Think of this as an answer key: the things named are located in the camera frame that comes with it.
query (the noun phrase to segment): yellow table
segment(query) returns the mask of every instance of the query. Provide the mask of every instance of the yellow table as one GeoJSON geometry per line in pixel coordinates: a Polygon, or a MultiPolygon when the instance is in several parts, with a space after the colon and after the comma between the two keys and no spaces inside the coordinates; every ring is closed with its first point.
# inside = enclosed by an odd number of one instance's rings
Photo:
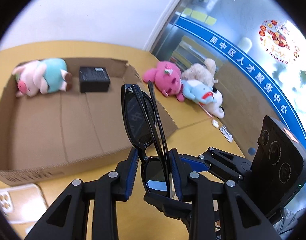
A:
{"type": "MultiPolygon", "coordinates": [[[[158,62],[149,52],[112,44],[84,41],[50,41],[22,45],[0,52],[0,95],[12,69],[19,62],[48,57],[108,57],[124,59],[128,60],[141,76],[147,69],[155,67],[158,62]]],[[[229,143],[219,129],[212,126],[211,120],[199,106],[189,101],[180,103],[175,97],[165,98],[158,91],[156,91],[156,97],[179,127],[167,139],[169,149],[176,148],[179,153],[198,156],[206,151],[208,147],[215,147],[243,156],[235,142],[229,143]]],[[[147,154],[156,155],[155,149],[150,147],[147,154]]],[[[50,205],[73,179],[79,178],[85,182],[95,180],[103,174],[114,170],[116,165],[117,163],[72,176],[39,182],[38,185],[43,191],[46,202],[50,205]]],[[[219,181],[208,172],[205,172],[204,175],[209,179],[219,181]]],[[[0,182],[0,188],[2,187],[7,187],[7,185],[0,182]]],[[[117,203],[120,239],[187,240],[188,233],[182,222],[166,218],[156,208],[146,204],[143,200],[144,193],[138,170],[130,200],[126,203],[117,203]]],[[[91,239],[92,213],[91,208],[88,239],[91,239]]],[[[22,238],[25,236],[25,228],[27,227],[27,224],[14,225],[14,229],[22,238]]]]}

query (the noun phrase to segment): beige plush toy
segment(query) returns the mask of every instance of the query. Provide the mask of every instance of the beige plush toy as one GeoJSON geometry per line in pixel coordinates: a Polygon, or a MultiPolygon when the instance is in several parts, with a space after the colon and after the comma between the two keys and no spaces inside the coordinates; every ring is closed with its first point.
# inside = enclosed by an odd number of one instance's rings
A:
{"type": "Polygon", "coordinates": [[[185,70],[181,74],[181,79],[191,80],[196,79],[201,81],[208,87],[213,87],[217,80],[214,79],[214,74],[216,70],[215,61],[211,58],[207,58],[204,61],[205,66],[195,63],[189,69],[185,70]]]}

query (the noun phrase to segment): white plush toy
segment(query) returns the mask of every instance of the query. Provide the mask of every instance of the white plush toy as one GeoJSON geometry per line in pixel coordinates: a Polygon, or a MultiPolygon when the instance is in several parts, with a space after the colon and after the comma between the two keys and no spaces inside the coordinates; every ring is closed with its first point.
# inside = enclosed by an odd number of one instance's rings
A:
{"type": "Polygon", "coordinates": [[[203,105],[202,107],[210,114],[221,119],[224,117],[223,107],[221,106],[223,103],[223,97],[220,91],[218,91],[215,87],[213,87],[213,97],[216,99],[215,103],[212,102],[207,105],[203,105]]]}
{"type": "Polygon", "coordinates": [[[191,80],[196,79],[201,81],[208,87],[213,87],[217,80],[214,79],[214,74],[216,70],[215,61],[211,58],[207,58],[205,61],[205,66],[195,63],[189,69],[185,70],[181,74],[181,79],[191,80]]]}

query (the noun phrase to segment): sunglasses frame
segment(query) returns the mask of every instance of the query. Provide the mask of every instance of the sunglasses frame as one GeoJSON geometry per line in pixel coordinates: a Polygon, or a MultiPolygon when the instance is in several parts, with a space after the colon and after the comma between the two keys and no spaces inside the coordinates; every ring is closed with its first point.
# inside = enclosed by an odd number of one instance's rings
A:
{"type": "Polygon", "coordinates": [[[141,178],[142,182],[145,188],[146,192],[155,192],[155,190],[150,190],[147,183],[146,183],[146,168],[149,162],[151,161],[160,161],[162,170],[165,176],[165,182],[167,187],[166,197],[170,197],[171,195],[171,188],[170,188],[170,180],[171,180],[171,173],[170,173],[170,165],[167,162],[168,158],[168,150],[165,140],[165,135],[163,131],[163,127],[161,124],[160,116],[158,114],[157,110],[157,104],[155,100],[155,94],[154,94],[154,88],[151,82],[149,82],[149,91],[151,97],[149,97],[145,92],[143,92],[138,85],[130,85],[125,84],[121,88],[121,105],[122,105],[122,114],[123,114],[123,120],[125,125],[126,133],[132,143],[132,145],[137,149],[138,156],[141,160],[141,178]],[[145,123],[150,131],[151,140],[146,143],[139,143],[134,138],[132,133],[130,132],[130,126],[128,121],[128,115],[127,115],[127,105],[126,105],[126,99],[127,94],[133,94],[137,100],[137,103],[139,104],[139,107],[141,109],[141,112],[144,116],[145,123]],[[147,103],[149,102],[152,107],[153,113],[150,113],[149,107],[147,106],[147,103]],[[162,144],[163,144],[163,150],[158,138],[157,130],[156,130],[156,123],[158,124],[160,135],[162,138],[162,144]],[[146,149],[154,144],[155,149],[157,151],[158,156],[150,156],[148,157],[145,153],[146,149]]]}

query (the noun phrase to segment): plush toy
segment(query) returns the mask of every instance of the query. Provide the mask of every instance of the plush toy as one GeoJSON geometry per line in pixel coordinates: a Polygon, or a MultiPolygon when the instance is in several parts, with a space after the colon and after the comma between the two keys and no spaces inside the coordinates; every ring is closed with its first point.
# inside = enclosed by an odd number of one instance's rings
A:
{"type": "Polygon", "coordinates": [[[213,87],[213,97],[216,100],[216,102],[211,102],[207,105],[202,105],[202,107],[210,114],[221,119],[224,117],[224,110],[223,107],[221,106],[223,103],[223,97],[221,92],[218,91],[215,87],[213,87]]]}
{"type": "Polygon", "coordinates": [[[201,106],[217,102],[213,97],[212,88],[206,86],[201,81],[196,79],[182,80],[182,83],[183,95],[187,99],[190,99],[201,106]]]}
{"type": "Polygon", "coordinates": [[[189,69],[185,70],[182,73],[181,79],[196,79],[201,81],[208,87],[213,87],[214,83],[217,83],[217,80],[214,79],[214,74],[216,70],[215,61],[210,58],[207,58],[204,63],[205,66],[199,63],[193,64],[189,69]]]}
{"type": "Polygon", "coordinates": [[[38,91],[47,94],[72,88],[72,74],[67,72],[67,65],[61,58],[34,60],[16,67],[12,74],[16,75],[19,89],[17,97],[32,97],[38,91]]]}
{"type": "Polygon", "coordinates": [[[181,70],[174,63],[168,61],[157,63],[156,68],[145,72],[143,81],[155,83],[155,86],[165,97],[176,95],[178,101],[184,101],[181,70]]]}

